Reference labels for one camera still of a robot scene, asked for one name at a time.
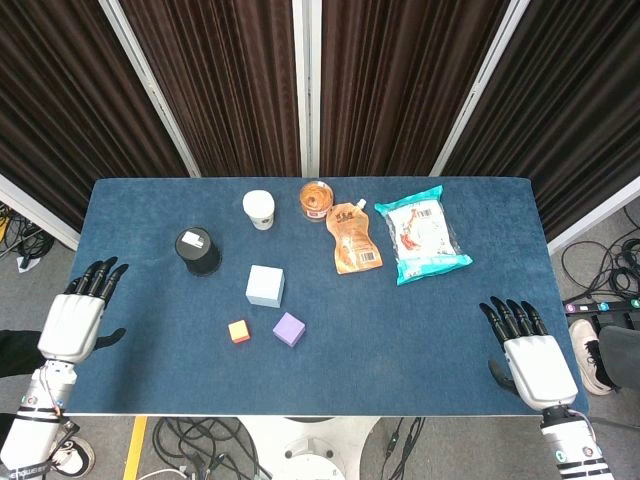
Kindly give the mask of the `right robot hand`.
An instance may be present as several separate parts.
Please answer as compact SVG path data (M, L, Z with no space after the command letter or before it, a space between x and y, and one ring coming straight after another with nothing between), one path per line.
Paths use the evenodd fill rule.
M555 337L536 308L526 301L492 296L479 305L504 355L507 371L488 361L489 371L505 391L545 415L567 411L578 387Z

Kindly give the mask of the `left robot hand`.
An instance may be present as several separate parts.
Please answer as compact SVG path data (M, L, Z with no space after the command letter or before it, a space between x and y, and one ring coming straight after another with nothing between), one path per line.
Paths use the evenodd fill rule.
M90 264L58 294L50 307L38 349L47 360L79 364L96 350L111 347L126 334L123 327L99 336L103 314L129 265L112 267L118 258Z

